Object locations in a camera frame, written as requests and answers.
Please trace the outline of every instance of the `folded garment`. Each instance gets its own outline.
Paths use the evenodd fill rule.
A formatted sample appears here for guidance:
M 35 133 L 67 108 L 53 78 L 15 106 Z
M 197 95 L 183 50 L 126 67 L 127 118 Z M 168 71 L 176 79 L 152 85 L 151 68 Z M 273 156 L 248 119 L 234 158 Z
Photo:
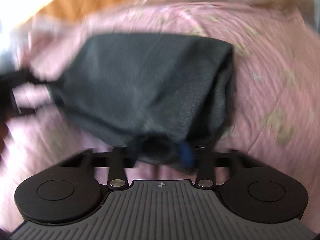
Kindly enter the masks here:
M 232 45 L 173 34 L 90 38 L 57 81 L 59 110 L 112 146 L 145 134 L 209 141 L 232 109 Z

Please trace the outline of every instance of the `black circular disc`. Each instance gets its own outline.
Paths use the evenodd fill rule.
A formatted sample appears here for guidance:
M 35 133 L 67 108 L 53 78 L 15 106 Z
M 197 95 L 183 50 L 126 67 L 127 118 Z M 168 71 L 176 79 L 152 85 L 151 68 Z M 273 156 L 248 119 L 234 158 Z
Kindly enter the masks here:
M 233 213 L 258 223 L 299 218 L 308 204 L 302 184 L 268 167 L 243 169 L 222 185 L 221 198 Z
M 22 182 L 14 198 L 25 219 L 57 224 L 92 212 L 102 192 L 99 183 L 81 169 L 54 166 Z

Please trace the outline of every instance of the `mattress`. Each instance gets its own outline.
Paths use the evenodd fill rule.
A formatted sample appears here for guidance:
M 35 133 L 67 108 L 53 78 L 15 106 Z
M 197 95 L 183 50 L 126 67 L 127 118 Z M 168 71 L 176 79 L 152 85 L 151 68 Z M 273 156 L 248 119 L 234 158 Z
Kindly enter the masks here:
M 95 14 L 63 35 L 43 35 L 24 55 L 36 75 L 56 79 L 93 34 L 176 33 L 212 37 L 234 45 L 235 113 L 215 150 L 238 149 L 300 181 L 309 193 L 302 222 L 320 232 L 320 39 L 292 10 L 252 8 L 231 3 L 177 3 Z M 45 87 L 15 91 L 21 106 L 50 103 Z M 26 178 L 86 148 L 111 147 L 68 122 L 54 106 L 36 116 L 10 121 L 11 135 L 0 164 L 0 227 L 23 222 L 14 191 Z M 192 179 L 169 167 L 138 163 L 126 170 L 133 179 Z M 107 182 L 106 169 L 96 179 Z M 220 176 L 221 183 L 225 178 Z

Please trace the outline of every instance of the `bed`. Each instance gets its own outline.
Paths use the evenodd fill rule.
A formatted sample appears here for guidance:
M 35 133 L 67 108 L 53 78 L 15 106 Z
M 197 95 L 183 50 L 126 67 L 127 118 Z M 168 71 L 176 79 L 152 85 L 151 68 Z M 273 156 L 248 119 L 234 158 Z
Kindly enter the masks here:
M 70 25 L 50 20 L 49 25 L 46 18 L 50 31 L 39 31 L 34 27 L 44 18 L 35 16 L 21 28 L 28 30 L 31 46 L 19 51 L 20 61 L 30 62 L 39 77 L 55 79 L 85 40 L 97 33 L 178 33 L 232 43 L 234 121 L 215 148 L 239 149 L 300 181 L 309 193 L 302 221 L 319 233 L 320 39 L 305 23 L 308 18 L 312 21 L 308 0 L 136 0 L 84 17 L 121 1 L 126 0 L 53 1 L 41 14 L 82 21 Z M 306 7 L 304 18 L 301 6 Z M 46 88 L 30 85 L 18 88 L 15 96 L 24 106 L 50 102 Z M 12 231 L 23 221 L 13 200 L 20 182 L 85 148 L 109 151 L 111 147 L 73 126 L 52 106 L 8 125 L 11 136 L 0 164 L 0 227 Z M 143 163 L 126 172 L 130 181 L 195 178 L 166 166 L 155 171 Z M 105 183 L 106 174 L 97 169 L 96 179 Z

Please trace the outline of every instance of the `crosshair symbol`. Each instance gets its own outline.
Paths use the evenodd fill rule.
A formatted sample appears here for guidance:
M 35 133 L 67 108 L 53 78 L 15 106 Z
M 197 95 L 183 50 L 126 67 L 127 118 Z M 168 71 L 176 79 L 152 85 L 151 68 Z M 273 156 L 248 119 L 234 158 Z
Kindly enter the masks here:
M 163 187 L 167 186 L 167 184 L 164 184 L 164 183 L 161 182 L 161 183 L 157 184 L 157 186 L 160 187 L 160 188 L 163 188 Z

